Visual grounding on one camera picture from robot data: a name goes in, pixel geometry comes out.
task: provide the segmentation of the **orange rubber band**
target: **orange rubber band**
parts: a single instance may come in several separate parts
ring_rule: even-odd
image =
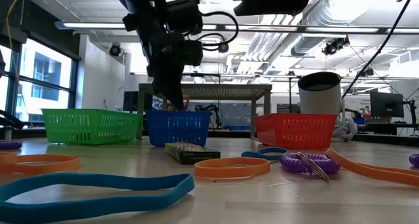
[[[419,172],[352,162],[333,149],[328,149],[325,153],[343,168],[361,176],[419,187]]]
[[[0,152],[0,165],[16,163],[16,154],[9,152]]]
[[[250,166],[231,167],[237,164]],[[194,175],[204,178],[251,177],[270,171],[270,162],[257,158],[209,159],[195,164]]]
[[[80,168],[79,157],[70,155],[22,155],[14,154],[14,163],[0,163],[0,173],[21,173],[26,175],[63,172]],[[43,162],[39,164],[23,164],[25,162]]]

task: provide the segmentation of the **basket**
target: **basket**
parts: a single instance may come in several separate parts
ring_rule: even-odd
[[[136,138],[143,115],[101,109],[42,109],[52,143],[100,145]]]
[[[255,117],[258,140],[285,149],[330,146],[337,115],[275,113]]]
[[[187,142],[205,146],[211,112],[146,111],[146,114],[152,145]]]

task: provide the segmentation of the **purple bracelet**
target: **purple bracelet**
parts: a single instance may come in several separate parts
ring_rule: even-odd
[[[304,155],[317,164],[326,174],[336,174],[340,170],[340,165],[325,155]],[[313,169],[309,165],[301,162],[296,153],[285,154],[280,161],[283,168],[288,172],[295,174],[313,174]]]
[[[419,154],[414,154],[414,155],[411,155],[411,156],[409,157],[409,162],[410,162],[413,166],[415,166],[415,167],[419,168]]]
[[[22,147],[21,141],[0,140],[0,150],[20,149],[21,147]]]

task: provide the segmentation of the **green and black box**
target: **green and black box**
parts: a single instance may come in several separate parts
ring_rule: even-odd
[[[207,159],[219,159],[221,156],[219,151],[206,149],[191,143],[166,143],[165,149],[181,164],[195,164]]]

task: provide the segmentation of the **computer monitor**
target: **computer monitor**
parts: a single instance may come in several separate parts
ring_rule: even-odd
[[[404,117],[403,96],[381,92],[370,92],[371,116]]]

